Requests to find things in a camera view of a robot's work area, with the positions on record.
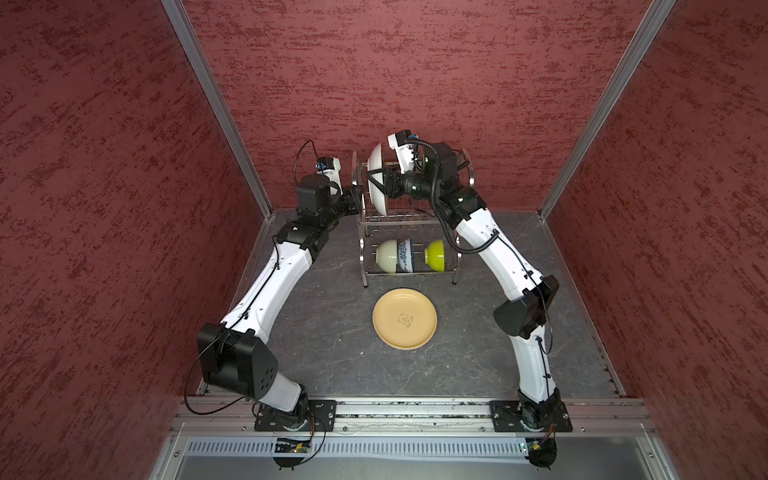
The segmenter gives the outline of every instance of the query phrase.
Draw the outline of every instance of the marble-patterned floor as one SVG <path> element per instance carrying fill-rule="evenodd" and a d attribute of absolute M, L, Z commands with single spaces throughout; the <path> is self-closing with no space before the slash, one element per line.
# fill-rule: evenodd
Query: marble-patterned floor
<path fill-rule="evenodd" d="M 278 213 L 271 234 L 293 217 L 292 211 Z M 561 278 L 535 214 L 495 214 L 495 219 L 542 274 Z M 492 316 L 506 298 L 482 259 L 464 256 L 455 286 L 451 275 L 444 274 L 369 276 L 369 288 L 363 288 L 355 222 L 354 217 L 347 217 L 330 234 L 328 244 L 281 310 L 269 341 L 280 371 L 306 385 L 313 396 L 516 397 L 515 354 L 509 337 Z M 267 242 L 261 265 L 271 248 Z M 435 335 L 416 350 L 387 346 L 371 321 L 377 299 L 401 287 L 424 293 L 438 312 Z M 616 396 L 564 286 L 551 305 L 549 318 L 554 331 L 549 359 L 561 395 Z"/>

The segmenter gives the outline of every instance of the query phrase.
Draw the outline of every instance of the red wall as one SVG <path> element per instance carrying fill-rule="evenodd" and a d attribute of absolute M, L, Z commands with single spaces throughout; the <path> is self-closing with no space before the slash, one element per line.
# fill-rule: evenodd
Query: red wall
<path fill-rule="evenodd" d="M 768 4 L 678 0 L 550 217 L 685 478 L 768 472 Z"/>
<path fill-rule="evenodd" d="M 409 128 L 468 148 L 493 207 L 528 209 L 544 199 L 648 3 L 184 2 L 275 206 L 296 204 L 291 170 L 307 138 L 339 155 L 349 178 L 351 150 L 367 158 Z M 299 172 L 313 166 L 307 154 Z"/>
<path fill-rule="evenodd" d="M 0 476 L 143 480 L 260 215 L 160 2 L 0 26 Z"/>

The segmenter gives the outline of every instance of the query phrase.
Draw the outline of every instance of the blue and white patterned bowl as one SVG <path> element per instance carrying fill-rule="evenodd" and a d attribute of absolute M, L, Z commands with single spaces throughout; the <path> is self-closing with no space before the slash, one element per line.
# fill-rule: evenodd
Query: blue and white patterned bowl
<path fill-rule="evenodd" d="M 411 239 L 406 238 L 397 246 L 397 264 L 407 273 L 413 273 L 413 248 Z"/>

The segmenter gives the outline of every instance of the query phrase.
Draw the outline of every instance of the bowl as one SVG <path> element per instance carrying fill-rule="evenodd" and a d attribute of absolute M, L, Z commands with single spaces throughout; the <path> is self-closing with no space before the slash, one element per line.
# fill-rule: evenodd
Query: bowl
<path fill-rule="evenodd" d="M 442 239 L 430 243 L 424 250 L 424 261 L 435 272 L 445 272 L 445 248 Z"/>
<path fill-rule="evenodd" d="M 397 246 L 397 265 L 407 273 L 413 273 L 413 248 L 411 239 L 406 238 Z"/>
<path fill-rule="evenodd" d="M 376 265 L 386 273 L 397 271 L 397 240 L 386 240 L 376 248 Z"/>

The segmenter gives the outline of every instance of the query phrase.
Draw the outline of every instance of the black mounting plate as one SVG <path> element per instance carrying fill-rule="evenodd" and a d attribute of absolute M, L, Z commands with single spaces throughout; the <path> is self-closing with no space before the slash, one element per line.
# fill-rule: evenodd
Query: black mounting plate
<path fill-rule="evenodd" d="M 534 433 L 525 429 L 522 424 L 521 416 L 518 414 L 517 400 L 493 400 L 488 402 L 491 407 L 491 420 L 493 420 L 493 430 L 497 433 Z M 574 426 L 571 424 L 571 417 L 565 409 L 565 404 L 559 402 L 554 408 L 554 431 L 555 432 L 573 432 Z"/>
<path fill-rule="evenodd" d="M 327 432 L 333 431 L 333 424 L 336 422 L 336 400 L 310 400 L 310 414 L 315 417 L 315 433 L 321 433 L 323 426 L 317 422 L 317 419 L 323 420 Z M 294 432 L 287 430 L 275 419 L 274 410 L 269 407 L 260 407 L 253 424 L 255 432 Z M 307 422 L 295 432 L 308 432 L 310 424 Z"/>

